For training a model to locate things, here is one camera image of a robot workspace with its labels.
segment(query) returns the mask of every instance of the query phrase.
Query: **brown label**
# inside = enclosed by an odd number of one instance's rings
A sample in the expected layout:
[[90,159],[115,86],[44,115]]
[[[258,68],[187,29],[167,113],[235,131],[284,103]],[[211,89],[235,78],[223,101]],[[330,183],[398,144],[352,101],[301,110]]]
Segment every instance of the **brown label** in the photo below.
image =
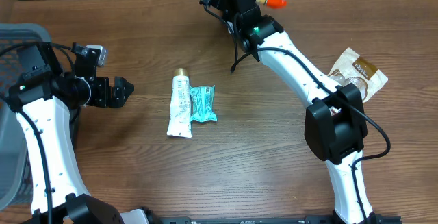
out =
[[353,67],[362,74],[367,80],[377,72],[377,67],[370,64],[362,56],[359,56],[355,62],[353,62]]

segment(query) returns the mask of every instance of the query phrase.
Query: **white tube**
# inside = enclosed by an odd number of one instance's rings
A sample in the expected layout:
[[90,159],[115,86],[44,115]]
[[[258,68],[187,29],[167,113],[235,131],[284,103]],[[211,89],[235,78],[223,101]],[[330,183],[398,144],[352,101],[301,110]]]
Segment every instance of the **white tube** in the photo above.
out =
[[185,69],[177,69],[175,70],[172,84],[168,136],[192,137],[192,125],[190,125],[191,108],[190,83],[187,71]]

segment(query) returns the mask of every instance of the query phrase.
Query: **brown wall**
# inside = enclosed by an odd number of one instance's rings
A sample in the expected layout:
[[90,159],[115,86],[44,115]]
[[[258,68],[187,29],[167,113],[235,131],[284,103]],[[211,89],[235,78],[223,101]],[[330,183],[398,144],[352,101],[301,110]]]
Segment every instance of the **brown wall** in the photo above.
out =
[[9,22],[12,6],[16,0],[0,0],[0,23]]

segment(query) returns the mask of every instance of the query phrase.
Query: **wooden table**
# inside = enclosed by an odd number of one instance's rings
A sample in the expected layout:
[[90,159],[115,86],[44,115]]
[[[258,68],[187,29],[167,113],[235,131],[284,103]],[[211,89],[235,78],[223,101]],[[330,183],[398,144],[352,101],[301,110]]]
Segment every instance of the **wooden table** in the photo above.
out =
[[[365,109],[392,139],[391,153],[364,167],[379,214],[436,223],[438,205],[438,0],[288,0],[263,9],[327,73],[351,47],[388,76]],[[11,22],[37,23],[53,42],[109,49],[100,76],[126,77],[136,90],[121,109],[86,108],[77,163],[89,191],[121,212],[148,206],[160,216],[298,217],[330,214],[333,190],[304,138],[305,109],[254,60],[230,75],[231,37],[198,0],[25,1]],[[166,136],[172,74],[216,85],[217,123],[192,139]],[[365,154],[384,149],[369,126]],[[30,217],[8,208],[0,223]]]

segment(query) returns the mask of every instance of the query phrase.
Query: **teal packet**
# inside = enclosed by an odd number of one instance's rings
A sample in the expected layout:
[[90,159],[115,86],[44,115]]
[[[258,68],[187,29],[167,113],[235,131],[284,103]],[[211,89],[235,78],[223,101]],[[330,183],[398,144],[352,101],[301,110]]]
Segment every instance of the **teal packet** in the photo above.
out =
[[218,117],[213,112],[214,86],[190,86],[190,96],[193,100],[190,122],[218,121]]

